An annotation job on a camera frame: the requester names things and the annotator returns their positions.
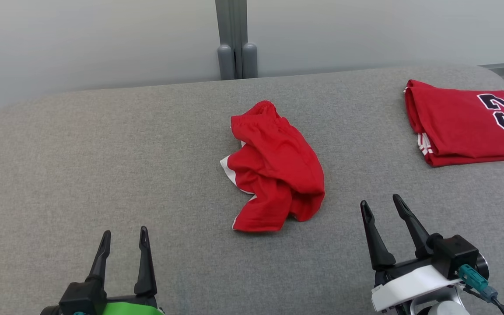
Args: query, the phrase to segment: clothing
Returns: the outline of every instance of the clothing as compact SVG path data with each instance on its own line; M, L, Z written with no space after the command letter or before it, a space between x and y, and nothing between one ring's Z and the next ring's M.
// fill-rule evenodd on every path
M221 160L229 179L254 194L234 219L238 231L278 231L286 218L310 219L324 199L324 173L302 134L269 101L231 118L242 149Z
M406 110L433 167L504 160L504 91L436 88L409 80Z

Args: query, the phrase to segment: gray fabric surface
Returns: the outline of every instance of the gray fabric surface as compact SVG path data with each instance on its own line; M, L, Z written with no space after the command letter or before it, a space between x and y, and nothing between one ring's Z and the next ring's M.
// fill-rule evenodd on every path
M406 118L411 78L504 89L482 68L420 66L83 91L0 110L0 314L56 304L106 229L106 290L129 294L141 225L169 315L374 314L359 203L396 260L411 259L393 193L429 232L476 245L504 303L504 162L430 168ZM327 192L310 221L249 235L231 224L250 197L219 160L240 147L230 116L265 98L317 152ZM472 314L498 314L463 299Z

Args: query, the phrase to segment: white wall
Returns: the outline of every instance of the white wall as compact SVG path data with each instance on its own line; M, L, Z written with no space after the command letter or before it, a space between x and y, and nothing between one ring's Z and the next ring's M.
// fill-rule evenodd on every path
M0 107L42 94L218 80L213 0L0 0Z
M504 0L249 0L259 76L504 63Z

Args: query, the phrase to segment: white trim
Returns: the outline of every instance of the white trim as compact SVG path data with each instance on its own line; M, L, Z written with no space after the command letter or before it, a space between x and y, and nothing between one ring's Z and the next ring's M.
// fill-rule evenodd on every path
M419 146L423 155L427 155L428 153L433 153L433 149L431 147L431 142L425 132L417 134L417 145Z
M228 155L226 158L219 161L220 165L223 167L224 173L227 174L228 179L236 186L236 173L234 170L228 168Z

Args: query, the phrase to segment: green part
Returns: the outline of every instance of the green part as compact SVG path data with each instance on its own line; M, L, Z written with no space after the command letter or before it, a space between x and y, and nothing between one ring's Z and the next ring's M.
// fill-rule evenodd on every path
M102 315L164 315L160 309L126 302L108 303Z
M460 266L458 277L480 293L489 285L489 282L468 264Z

